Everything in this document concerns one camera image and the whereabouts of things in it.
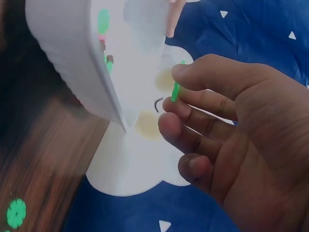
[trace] green flower sticker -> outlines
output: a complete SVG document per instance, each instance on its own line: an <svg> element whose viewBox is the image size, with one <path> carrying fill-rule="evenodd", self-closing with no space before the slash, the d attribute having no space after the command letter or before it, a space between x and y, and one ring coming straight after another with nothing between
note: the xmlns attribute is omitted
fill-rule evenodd
<svg viewBox="0 0 309 232"><path fill-rule="evenodd" d="M107 9L102 9L98 14L98 32L103 35L110 26L110 14Z"/></svg>
<svg viewBox="0 0 309 232"><path fill-rule="evenodd" d="M22 199L16 199L11 202L6 212L7 222L10 227L17 229L20 227L26 217L26 203Z"/></svg>

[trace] curved white foam sheet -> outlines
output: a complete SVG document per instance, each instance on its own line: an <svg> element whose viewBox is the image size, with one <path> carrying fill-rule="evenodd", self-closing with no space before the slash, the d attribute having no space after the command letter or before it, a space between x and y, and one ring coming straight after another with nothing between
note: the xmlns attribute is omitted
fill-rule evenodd
<svg viewBox="0 0 309 232"><path fill-rule="evenodd" d="M166 0L120 2L124 14L118 11L119 1L108 3L111 20L105 53L114 57L111 79L121 104L139 111L153 96L150 91L165 42L169 5Z"/></svg>
<svg viewBox="0 0 309 232"><path fill-rule="evenodd" d="M111 15L106 54L115 60L112 81L98 41L102 8ZM26 0L26 19L85 108L125 127L122 107L135 110L160 60L168 8L165 0Z"/></svg>

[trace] blue fabric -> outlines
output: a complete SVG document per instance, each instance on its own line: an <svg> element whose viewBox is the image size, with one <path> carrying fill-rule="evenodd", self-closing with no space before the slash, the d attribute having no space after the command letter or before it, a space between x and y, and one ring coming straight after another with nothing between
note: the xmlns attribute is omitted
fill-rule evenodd
<svg viewBox="0 0 309 232"><path fill-rule="evenodd" d="M228 11L223 18L220 11ZM188 3L169 45L193 59L214 53L268 64L302 85L309 76L309 1L202 0ZM290 39L294 32L296 40ZM64 232L237 232L223 210L198 189L165 182L131 197L95 190L85 178Z"/></svg>
<svg viewBox="0 0 309 232"><path fill-rule="evenodd" d="M227 11L225 18L220 11ZM167 44L193 59L218 54L274 67L309 83L309 2L305 0L202 0L187 3ZM291 31L296 40L289 38Z"/></svg>
<svg viewBox="0 0 309 232"><path fill-rule="evenodd" d="M94 189L85 178L70 210L64 232L238 232L212 198L193 186L161 182L151 190L115 197Z"/></svg>

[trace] wooden table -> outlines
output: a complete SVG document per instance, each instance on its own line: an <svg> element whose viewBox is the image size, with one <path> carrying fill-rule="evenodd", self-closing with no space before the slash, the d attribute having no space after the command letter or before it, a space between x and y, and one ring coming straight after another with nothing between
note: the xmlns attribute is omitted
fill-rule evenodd
<svg viewBox="0 0 309 232"><path fill-rule="evenodd" d="M12 9L24 20L19 5ZM70 103L71 92L25 22L10 20L0 53L0 232L57 232L108 122ZM27 215L12 229L6 211L17 198Z"/></svg>

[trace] yellow dot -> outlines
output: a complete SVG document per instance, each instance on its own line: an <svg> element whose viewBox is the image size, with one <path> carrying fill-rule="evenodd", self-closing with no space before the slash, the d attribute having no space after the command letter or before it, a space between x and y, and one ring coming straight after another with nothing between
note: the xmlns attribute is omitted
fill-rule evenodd
<svg viewBox="0 0 309 232"><path fill-rule="evenodd" d="M158 114L151 111L141 111L140 116L135 124L135 130L146 139L162 139L158 127Z"/></svg>
<svg viewBox="0 0 309 232"><path fill-rule="evenodd" d="M155 86L162 92L171 92L174 88L174 80L171 69L162 70L155 79Z"/></svg>

